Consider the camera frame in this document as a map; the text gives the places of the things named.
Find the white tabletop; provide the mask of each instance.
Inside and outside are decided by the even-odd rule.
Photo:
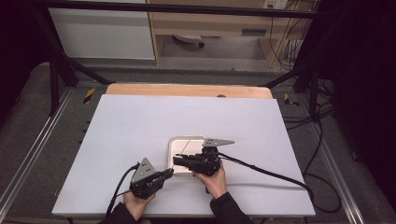
[[[103,95],[52,213],[102,217],[128,168],[145,157],[157,171],[167,168],[168,142],[176,135],[234,140],[219,151],[304,182],[276,100]],[[315,215],[303,188],[230,161],[224,168],[228,191],[247,215]],[[210,200],[197,178],[173,176],[144,216],[210,217]]]

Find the wooden edge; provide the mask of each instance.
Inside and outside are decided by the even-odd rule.
[[[206,86],[179,84],[128,84],[114,83],[108,86],[106,94],[116,95],[167,95],[167,96],[210,96],[224,95],[232,98],[273,99],[272,93],[264,87]]]

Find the person's hand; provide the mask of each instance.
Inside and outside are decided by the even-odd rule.
[[[122,195],[122,198],[126,208],[134,217],[134,220],[138,220],[142,216],[149,202],[155,198],[155,194],[149,196],[145,200],[135,197],[131,191],[127,190],[127,192]]]
[[[207,176],[203,174],[198,174],[193,172],[193,174],[201,179],[202,183],[206,185],[207,191],[214,199],[219,198],[221,195],[227,192],[227,184],[225,182],[225,171],[223,164],[221,162],[219,170],[212,176]]]

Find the white tray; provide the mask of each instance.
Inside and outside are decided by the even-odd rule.
[[[201,135],[174,136],[169,140],[168,168],[173,168],[174,174],[190,174],[188,168],[173,164],[173,157],[176,154],[194,155],[202,153],[202,143],[206,137]]]

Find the floor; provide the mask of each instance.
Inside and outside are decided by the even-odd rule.
[[[119,82],[155,82],[155,83],[190,83],[190,84],[221,84],[257,86],[265,84],[283,74],[285,68],[278,66],[268,68],[265,58],[254,38],[205,37],[203,49],[191,44],[181,43],[172,36],[165,39],[161,64],[138,61],[96,61],[82,60],[98,74]],[[20,188],[15,192],[12,202],[4,210],[3,223],[67,223],[62,217],[52,215],[51,208],[56,201],[56,194],[62,188],[68,169],[78,152],[80,141],[84,138],[84,130],[89,127],[99,97],[106,91],[106,86],[93,82],[90,78],[78,74],[81,82],[71,90],[70,100],[64,107],[62,116],[50,130],[48,139],[43,143],[40,154],[35,155],[27,176],[21,177]],[[294,78],[272,89],[278,100],[281,113],[285,117],[304,117],[306,94],[294,94],[292,84]],[[89,104],[82,103],[88,89],[96,91]],[[287,93],[292,104],[285,104]],[[327,96],[319,97],[319,102],[327,101]],[[0,191],[6,192],[7,186],[16,177],[20,165],[31,146],[40,134],[42,127],[49,120],[50,83],[48,68],[39,66],[21,93],[21,99],[10,110],[0,129]],[[376,186],[364,164],[352,160],[342,130],[336,117],[328,116],[322,120],[325,145],[330,149],[340,169],[352,198],[361,212],[364,223],[396,223],[396,216],[386,198]],[[315,124],[305,124],[289,131],[290,141],[297,161],[303,170],[318,144]],[[325,155],[319,153],[310,171],[332,182],[329,167],[324,162]],[[334,208],[337,200],[328,186],[316,179],[307,178],[306,182],[314,189],[316,203],[320,207]],[[325,213],[317,210],[310,223],[349,223],[347,210],[344,207],[336,213]],[[299,218],[268,219],[265,223],[300,223]],[[76,223],[95,223],[89,219],[77,220]]]

